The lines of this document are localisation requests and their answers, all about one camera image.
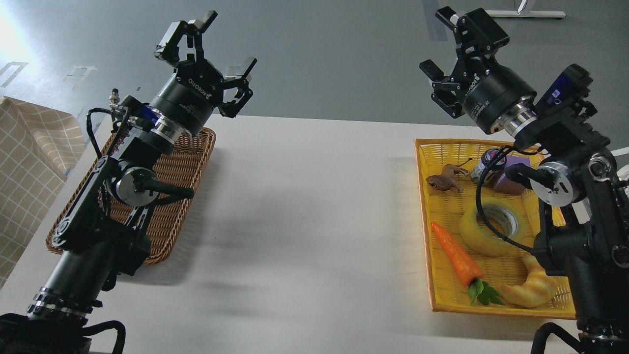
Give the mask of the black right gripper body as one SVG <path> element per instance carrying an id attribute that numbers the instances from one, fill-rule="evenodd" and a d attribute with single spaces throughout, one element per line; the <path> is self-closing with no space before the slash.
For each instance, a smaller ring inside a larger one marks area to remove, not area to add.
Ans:
<path id="1" fill-rule="evenodd" d="M 460 115 L 467 115 L 485 134 L 519 134 L 538 118 L 535 96 L 535 90 L 507 67 L 459 63 Z"/>

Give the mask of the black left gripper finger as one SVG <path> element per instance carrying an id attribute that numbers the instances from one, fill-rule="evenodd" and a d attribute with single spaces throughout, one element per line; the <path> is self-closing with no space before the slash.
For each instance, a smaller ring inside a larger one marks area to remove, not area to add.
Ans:
<path id="1" fill-rule="evenodd" d="M 202 36 L 218 17 L 214 10 L 208 11 L 202 19 L 193 19 L 188 22 L 171 22 L 170 27 L 156 45 L 154 56 L 162 62 L 168 63 L 172 68 L 179 69 L 185 65 L 200 67 L 206 62 L 204 58 Z M 187 49 L 193 50 L 186 54 L 186 58 L 180 58 L 180 43 L 186 39 Z"/>
<path id="2" fill-rule="evenodd" d="M 227 67 L 227 75 L 219 83 L 212 85 L 212 92 L 219 93 L 235 89 L 233 99 L 216 105 L 221 115 L 234 118 L 253 96 L 250 89 L 250 72 L 257 63 L 257 58 L 245 58 L 240 65 Z"/>

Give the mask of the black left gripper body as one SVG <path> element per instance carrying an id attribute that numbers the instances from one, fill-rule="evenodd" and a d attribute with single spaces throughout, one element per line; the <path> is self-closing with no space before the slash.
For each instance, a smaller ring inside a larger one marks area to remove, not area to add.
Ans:
<path id="1" fill-rule="evenodd" d="M 179 124 L 189 135 L 202 130 L 224 94 L 213 87 L 223 82 L 222 73 L 208 60 L 180 63 L 149 107 Z"/>

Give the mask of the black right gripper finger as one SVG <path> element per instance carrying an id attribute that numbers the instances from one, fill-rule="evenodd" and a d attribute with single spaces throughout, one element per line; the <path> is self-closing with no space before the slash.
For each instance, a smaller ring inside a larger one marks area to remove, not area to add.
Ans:
<path id="1" fill-rule="evenodd" d="M 454 34 L 457 61 L 453 74 L 489 74 L 499 67 L 497 50 L 505 47 L 510 37 L 484 9 L 456 13 L 445 6 L 435 16 Z"/>
<path id="2" fill-rule="evenodd" d="M 452 118 L 464 115 L 463 101 L 467 92 L 465 61 L 458 59 L 450 75 L 445 75 L 431 59 L 421 62 L 419 68 L 431 83 L 432 100 Z"/>

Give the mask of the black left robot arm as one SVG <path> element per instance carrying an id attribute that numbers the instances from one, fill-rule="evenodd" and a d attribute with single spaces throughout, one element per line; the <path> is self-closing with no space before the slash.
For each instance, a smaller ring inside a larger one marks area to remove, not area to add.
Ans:
<path id="1" fill-rule="evenodd" d="M 117 276 L 134 275 L 150 255 L 147 235 L 159 206 L 192 199 L 192 188 L 160 181 L 154 165 L 171 155 L 182 134 L 198 135 L 215 109 L 234 118 L 252 98 L 249 75 L 256 58 L 224 76 L 204 57 L 202 36 L 217 17 L 172 22 L 154 51 L 173 74 L 149 103 L 132 96 L 93 108 L 86 128 L 96 152 L 94 166 L 52 234 L 61 258 L 25 315 L 1 317 L 3 354 L 87 354 L 94 335 L 116 331 L 114 354 L 124 351 L 126 327 L 119 321 L 87 325 L 101 307 L 97 296 Z"/>

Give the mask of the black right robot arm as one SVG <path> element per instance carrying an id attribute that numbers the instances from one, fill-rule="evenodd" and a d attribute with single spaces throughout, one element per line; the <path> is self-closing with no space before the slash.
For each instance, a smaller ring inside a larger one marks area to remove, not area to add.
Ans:
<path id="1" fill-rule="evenodd" d="M 569 65 L 535 102 L 535 90 L 497 63 L 510 39 L 485 10 L 446 6 L 435 15 L 454 34 L 457 61 L 450 75 L 431 60 L 420 63 L 433 101 L 454 118 L 468 115 L 486 134 L 512 136 L 498 157 L 536 145 L 549 154 L 537 168 L 517 164 L 506 174 L 540 200 L 541 231 L 526 251 L 549 276 L 568 278 L 579 338 L 544 324 L 532 353 L 542 354 L 555 334 L 581 354 L 626 354 L 628 182 L 616 173 L 609 139 L 588 124 L 596 113 L 587 101 L 589 72 Z"/>

